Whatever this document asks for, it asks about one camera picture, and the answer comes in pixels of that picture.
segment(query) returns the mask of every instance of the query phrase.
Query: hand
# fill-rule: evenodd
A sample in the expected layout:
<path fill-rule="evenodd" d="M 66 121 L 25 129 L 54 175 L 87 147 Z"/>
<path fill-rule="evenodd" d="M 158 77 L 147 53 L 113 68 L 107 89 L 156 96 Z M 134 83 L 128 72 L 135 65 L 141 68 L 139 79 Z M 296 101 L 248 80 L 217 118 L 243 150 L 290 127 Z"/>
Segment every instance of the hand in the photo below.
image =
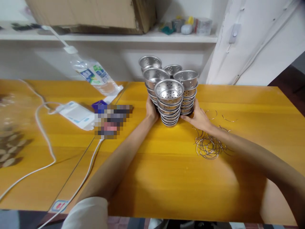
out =
<path fill-rule="evenodd" d="M 198 99 L 195 98 L 194 101 L 194 117 L 190 118 L 186 115 L 181 116 L 182 119 L 192 124 L 197 129 L 209 132 L 213 127 L 215 127 L 206 116 L 204 111 L 199 107 Z"/>
<path fill-rule="evenodd" d="M 156 108 L 149 96 L 146 100 L 146 117 L 151 119 L 153 123 L 155 123 L 159 118 Z"/>

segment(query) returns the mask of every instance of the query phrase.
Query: forearm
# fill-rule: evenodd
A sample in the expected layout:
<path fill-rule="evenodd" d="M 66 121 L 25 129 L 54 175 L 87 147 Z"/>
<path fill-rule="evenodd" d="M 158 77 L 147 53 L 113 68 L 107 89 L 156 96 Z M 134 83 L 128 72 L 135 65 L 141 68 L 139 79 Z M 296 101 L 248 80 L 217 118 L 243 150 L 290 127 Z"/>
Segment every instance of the forearm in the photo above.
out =
<path fill-rule="evenodd" d="M 133 130 L 100 166 L 84 188 L 78 202 L 93 196 L 110 199 L 153 124 L 154 120 L 146 117 Z"/>
<path fill-rule="evenodd" d="M 209 134 L 261 169 L 283 193 L 300 228 L 305 226 L 305 177 L 267 149 L 217 127 Z"/>

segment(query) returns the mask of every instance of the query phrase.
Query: white sleeve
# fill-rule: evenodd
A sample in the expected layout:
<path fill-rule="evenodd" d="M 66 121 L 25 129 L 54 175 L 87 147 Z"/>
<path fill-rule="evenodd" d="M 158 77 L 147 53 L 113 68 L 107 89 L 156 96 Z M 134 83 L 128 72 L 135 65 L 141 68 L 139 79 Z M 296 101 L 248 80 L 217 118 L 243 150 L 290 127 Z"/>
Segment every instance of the white sleeve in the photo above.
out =
<path fill-rule="evenodd" d="M 101 197 L 89 197 L 72 208 L 62 229 L 107 229 L 107 220 L 107 200 Z"/>

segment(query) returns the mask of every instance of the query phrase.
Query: bottle label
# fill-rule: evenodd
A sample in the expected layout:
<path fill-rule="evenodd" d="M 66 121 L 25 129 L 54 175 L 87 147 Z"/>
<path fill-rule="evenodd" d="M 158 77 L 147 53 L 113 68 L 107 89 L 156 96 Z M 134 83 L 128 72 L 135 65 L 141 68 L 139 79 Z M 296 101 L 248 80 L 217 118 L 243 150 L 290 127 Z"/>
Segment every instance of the bottle label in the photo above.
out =
<path fill-rule="evenodd" d="M 108 82 L 110 76 L 103 69 L 103 67 L 97 63 L 91 68 L 86 69 L 83 72 L 79 72 L 91 85 L 104 85 Z"/>

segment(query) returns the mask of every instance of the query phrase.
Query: white shelf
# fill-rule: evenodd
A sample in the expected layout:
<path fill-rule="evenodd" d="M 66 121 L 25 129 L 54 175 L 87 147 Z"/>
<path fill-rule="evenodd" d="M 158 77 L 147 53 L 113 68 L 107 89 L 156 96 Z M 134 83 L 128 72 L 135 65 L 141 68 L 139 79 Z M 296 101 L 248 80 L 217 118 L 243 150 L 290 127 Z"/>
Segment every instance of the white shelf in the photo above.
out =
<path fill-rule="evenodd" d="M 65 41 L 113 41 L 113 42 L 172 42 L 172 43 L 216 43 L 217 37 L 198 36 L 196 34 L 183 35 L 173 33 L 166 35 L 159 31 L 149 31 L 144 35 L 95 35 L 95 34 L 66 34 L 60 36 Z M 0 30 L 0 40 L 50 40 L 55 41 L 54 35 L 38 34 L 38 30 L 15 31 L 13 29 Z"/>

